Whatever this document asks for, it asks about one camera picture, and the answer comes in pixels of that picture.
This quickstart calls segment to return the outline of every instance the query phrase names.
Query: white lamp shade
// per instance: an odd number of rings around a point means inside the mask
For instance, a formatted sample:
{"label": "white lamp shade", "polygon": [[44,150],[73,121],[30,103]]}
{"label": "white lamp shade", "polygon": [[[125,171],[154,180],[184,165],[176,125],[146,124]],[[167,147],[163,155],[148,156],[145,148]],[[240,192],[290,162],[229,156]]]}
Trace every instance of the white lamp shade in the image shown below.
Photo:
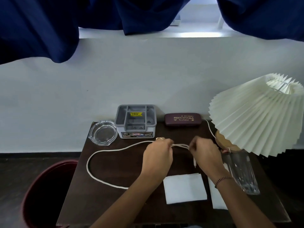
{"label": "white lamp shade", "polygon": [[213,124],[241,149],[277,156],[296,144],[302,130],[304,88],[287,76],[268,74],[216,95]]}

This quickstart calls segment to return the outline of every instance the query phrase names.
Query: white napkin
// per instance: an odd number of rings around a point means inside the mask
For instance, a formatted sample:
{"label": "white napkin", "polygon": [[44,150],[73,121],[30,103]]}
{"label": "white napkin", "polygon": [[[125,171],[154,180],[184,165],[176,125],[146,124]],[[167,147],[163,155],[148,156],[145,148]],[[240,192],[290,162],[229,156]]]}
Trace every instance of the white napkin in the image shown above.
{"label": "white napkin", "polygon": [[[224,167],[226,170],[228,170],[228,166],[226,163],[224,163]],[[214,187],[214,184],[210,178],[208,178],[208,182],[209,182],[213,209],[228,209],[221,194],[219,193],[219,190]]]}
{"label": "white napkin", "polygon": [[207,200],[201,174],[168,176],[164,179],[167,204]]}

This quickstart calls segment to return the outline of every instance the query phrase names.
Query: dark red trash bin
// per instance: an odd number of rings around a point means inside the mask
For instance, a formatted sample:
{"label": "dark red trash bin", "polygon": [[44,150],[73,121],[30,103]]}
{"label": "dark red trash bin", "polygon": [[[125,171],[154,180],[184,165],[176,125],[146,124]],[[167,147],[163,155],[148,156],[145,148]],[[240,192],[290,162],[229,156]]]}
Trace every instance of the dark red trash bin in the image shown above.
{"label": "dark red trash bin", "polygon": [[55,228],[77,160],[57,162],[31,184],[22,202],[21,213],[29,228]]}

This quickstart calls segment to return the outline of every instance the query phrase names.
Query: gray plastic organizer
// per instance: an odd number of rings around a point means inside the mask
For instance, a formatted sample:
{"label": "gray plastic organizer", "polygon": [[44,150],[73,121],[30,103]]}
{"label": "gray plastic organizer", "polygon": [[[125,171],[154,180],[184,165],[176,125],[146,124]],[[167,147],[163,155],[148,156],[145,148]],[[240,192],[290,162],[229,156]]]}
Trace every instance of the gray plastic organizer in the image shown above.
{"label": "gray plastic organizer", "polygon": [[156,123],[154,105],[120,105],[114,121],[121,138],[154,138]]}

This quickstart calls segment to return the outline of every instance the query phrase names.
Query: dark wooden tabletop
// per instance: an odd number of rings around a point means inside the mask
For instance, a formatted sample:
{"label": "dark wooden tabletop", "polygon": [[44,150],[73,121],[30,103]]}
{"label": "dark wooden tabletop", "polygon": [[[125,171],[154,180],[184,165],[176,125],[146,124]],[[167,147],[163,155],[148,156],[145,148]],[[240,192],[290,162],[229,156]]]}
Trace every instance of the dark wooden tabletop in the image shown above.
{"label": "dark wooden tabletop", "polygon": [[[157,137],[171,138],[175,143],[189,144],[195,135],[213,139],[205,121],[197,127],[167,127],[162,122],[158,122],[156,126]],[[86,171],[86,162],[94,152],[101,149],[121,149],[143,140],[117,137],[109,146],[98,146],[87,139],[57,224],[91,225],[124,193],[123,189],[102,184],[89,176]],[[127,150],[97,153],[91,159],[89,168],[92,174],[101,180],[129,187],[140,174],[142,155],[146,146],[147,144],[144,143]],[[250,159],[261,192],[260,195],[251,196],[252,200],[273,222],[289,222],[288,214],[256,156],[250,154]],[[168,176],[197,172],[202,174],[208,195],[207,200],[167,205],[164,185],[161,184],[149,197],[134,223],[232,223],[228,211],[212,208],[208,178],[199,167],[194,168],[192,155],[186,149],[174,147],[173,164]]]}

